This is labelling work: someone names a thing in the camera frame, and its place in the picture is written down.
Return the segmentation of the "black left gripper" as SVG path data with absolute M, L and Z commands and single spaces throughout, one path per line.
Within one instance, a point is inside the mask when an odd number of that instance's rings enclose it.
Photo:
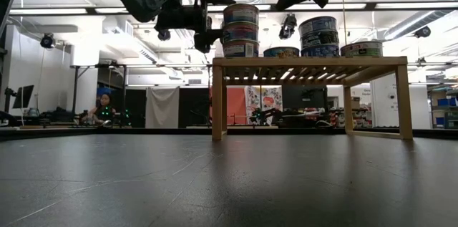
M 201 4 L 231 5 L 234 0 L 201 0 Z M 203 5 L 194 0 L 192 6 L 183 6 L 182 0 L 167 0 L 157 15 L 155 29 L 162 32 L 168 29 L 190 29 L 195 31 L 195 48 L 204 54 L 210 51 L 216 39 L 223 37 L 222 29 L 207 29 L 207 15 Z

